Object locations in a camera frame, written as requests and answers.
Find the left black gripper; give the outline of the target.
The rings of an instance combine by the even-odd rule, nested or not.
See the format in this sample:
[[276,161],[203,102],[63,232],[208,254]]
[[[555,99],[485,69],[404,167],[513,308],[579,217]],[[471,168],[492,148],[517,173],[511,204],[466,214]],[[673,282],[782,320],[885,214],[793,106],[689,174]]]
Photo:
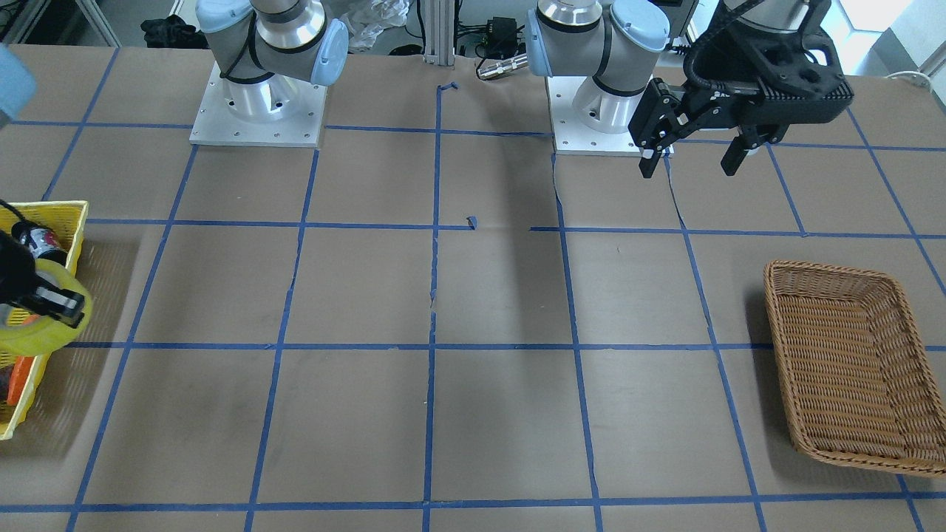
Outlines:
[[740,127],[721,159],[731,177],[754,149],[784,138],[781,126],[828,123],[854,102],[837,48],[819,21],[802,21],[791,33],[770,33],[740,19],[722,30],[720,24],[713,19],[693,44],[683,85],[649,80],[643,88],[628,130],[641,149],[645,179],[703,112],[708,129]]

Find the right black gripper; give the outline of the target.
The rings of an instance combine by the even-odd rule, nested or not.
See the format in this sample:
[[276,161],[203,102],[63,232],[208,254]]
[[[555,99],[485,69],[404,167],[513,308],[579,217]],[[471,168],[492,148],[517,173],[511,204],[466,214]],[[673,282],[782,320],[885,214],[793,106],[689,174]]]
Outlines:
[[26,247],[1,231],[1,301],[77,329],[84,322],[86,296],[65,287],[38,285],[36,262]]

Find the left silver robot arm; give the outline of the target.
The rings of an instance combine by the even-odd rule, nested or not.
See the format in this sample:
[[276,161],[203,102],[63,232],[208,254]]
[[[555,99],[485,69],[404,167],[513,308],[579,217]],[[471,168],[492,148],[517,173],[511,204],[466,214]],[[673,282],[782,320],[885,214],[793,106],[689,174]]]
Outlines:
[[525,27],[529,68],[584,81],[585,124],[627,132],[650,178],[672,144],[700,130],[738,131],[721,159],[734,175],[746,156],[795,124],[833,121],[854,102],[837,48],[821,24],[828,1],[720,1],[684,54],[685,82],[656,77],[671,21],[650,1],[540,1]]

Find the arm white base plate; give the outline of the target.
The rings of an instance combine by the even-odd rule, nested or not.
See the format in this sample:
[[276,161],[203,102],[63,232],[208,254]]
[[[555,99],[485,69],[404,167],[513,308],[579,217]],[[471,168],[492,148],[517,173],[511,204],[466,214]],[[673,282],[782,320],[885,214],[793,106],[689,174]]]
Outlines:
[[215,147],[317,149],[327,87],[284,75],[257,84],[220,77],[214,64],[189,140]]
[[629,132],[630,119],[642,94],[612,95],[581,75],[546,78],[548,110],[557,154],[642,157]]

